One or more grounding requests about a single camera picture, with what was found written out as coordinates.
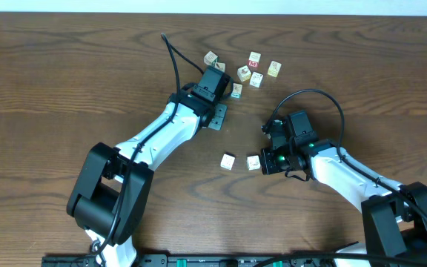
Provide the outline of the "wooden block green letter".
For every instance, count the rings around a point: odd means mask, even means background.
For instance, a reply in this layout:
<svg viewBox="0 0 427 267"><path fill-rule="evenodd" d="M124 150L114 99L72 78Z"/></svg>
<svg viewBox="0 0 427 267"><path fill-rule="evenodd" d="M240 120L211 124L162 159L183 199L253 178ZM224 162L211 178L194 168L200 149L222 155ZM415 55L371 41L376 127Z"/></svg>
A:
<svg viewBox="0 0 427 267"><path fill-rule="evenodd" d="M260 158L258 155L247 157L247 168L249 171L258 170L261 168Z"/></svg>

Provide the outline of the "wooden block red seven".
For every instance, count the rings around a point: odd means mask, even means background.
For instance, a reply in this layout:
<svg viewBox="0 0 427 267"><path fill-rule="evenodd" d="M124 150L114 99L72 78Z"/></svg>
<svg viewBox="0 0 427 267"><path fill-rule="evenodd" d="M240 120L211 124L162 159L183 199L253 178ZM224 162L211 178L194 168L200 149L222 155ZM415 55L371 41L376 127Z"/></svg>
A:
<svg viewBox="0 0 427 267"><path fill-rule="evenodd" d="M232 167L234 166L234 162L235 162L235 157L234 156L231 156L229 154L224 154L222 156L222 160L220 162L220 166L222 168L227 169L227 170L230 171L232 169Z"/></svg>

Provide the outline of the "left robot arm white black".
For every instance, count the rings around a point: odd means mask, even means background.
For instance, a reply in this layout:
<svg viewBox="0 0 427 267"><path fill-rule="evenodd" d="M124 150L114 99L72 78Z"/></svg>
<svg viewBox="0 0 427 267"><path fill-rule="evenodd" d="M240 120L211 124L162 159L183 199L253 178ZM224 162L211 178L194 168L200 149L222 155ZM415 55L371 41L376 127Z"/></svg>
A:
<svg viewBox="0 0 427 267"><path fill-rule="evenodd" d="M131 139L87 154L67 203L67 214L91 238L90 254L75 266L131 266L132 234L140 224L155 170L182 143L211 126L230 96L230 76L208 69L200 82L173 93L163 112Z"/></svg>

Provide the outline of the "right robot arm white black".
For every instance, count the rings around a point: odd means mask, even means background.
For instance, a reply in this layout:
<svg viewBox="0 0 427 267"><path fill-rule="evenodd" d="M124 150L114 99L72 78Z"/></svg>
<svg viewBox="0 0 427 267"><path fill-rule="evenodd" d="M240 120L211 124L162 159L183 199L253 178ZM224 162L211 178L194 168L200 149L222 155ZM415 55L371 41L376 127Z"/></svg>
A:
<svg viewBox="0 0 427 267"><path fill-rule="evenodd" d="M265 175L283 173L332 188L362 215L364 243L333 253L300 252L292 263L321 266L427 266L427 186L402 184L355 160L340 143L319 139L305 113L262 126L271 146L261 151Z"/></svg>

